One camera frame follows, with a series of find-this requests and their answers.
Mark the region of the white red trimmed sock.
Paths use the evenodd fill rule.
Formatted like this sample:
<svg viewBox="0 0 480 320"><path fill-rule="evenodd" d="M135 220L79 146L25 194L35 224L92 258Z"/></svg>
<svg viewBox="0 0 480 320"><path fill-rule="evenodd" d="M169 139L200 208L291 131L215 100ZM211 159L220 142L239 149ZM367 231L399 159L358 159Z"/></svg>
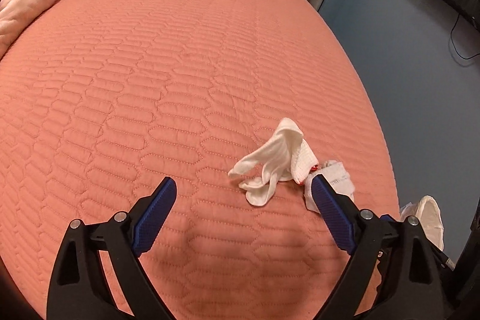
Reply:
<svg viewBox="0 0 480 320"><path fill-rule="evenodd" d="M336 193L354 200L355 186L343 163L329 160L319 164L306 140L292 152L289 171L295 183L304 185L305 205L312 212L320 213L312 196L312 180L318 175L323 175Z"/></svg>

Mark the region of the white glove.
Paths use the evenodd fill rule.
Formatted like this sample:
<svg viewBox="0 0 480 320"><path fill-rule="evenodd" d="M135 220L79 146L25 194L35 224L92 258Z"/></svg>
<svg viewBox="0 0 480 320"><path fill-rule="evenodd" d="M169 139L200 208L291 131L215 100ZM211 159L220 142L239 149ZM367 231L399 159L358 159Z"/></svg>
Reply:
<svg viewBox="0 0 480 320"><path fill-rule="evenodd" d="M290 163L295 149L301 146L304 134L290 118L283 118L272 136L254 152L237 161L229 171L233 179L262 165L261 175L245 179L239 188L246 192L247 201L257 207L265 206L276 191L279 181L292 179Z"/></svg>

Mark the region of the pink quilted bed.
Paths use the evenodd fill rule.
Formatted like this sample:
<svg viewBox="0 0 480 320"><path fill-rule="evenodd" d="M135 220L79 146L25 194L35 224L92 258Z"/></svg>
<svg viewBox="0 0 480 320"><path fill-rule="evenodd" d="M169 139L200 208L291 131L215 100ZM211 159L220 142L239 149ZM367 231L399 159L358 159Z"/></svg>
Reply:
<svg viewBox="0 0 480 320"><path fill-rule="evenodd" d="M397 215L368 95L306 0L59 0L1 61L1 258L47 309L74 218L101 223L176 181L141 262L178 319L311 319L347 262L303 190L248 204L227 173L291 118L355 203Z"/></svg>

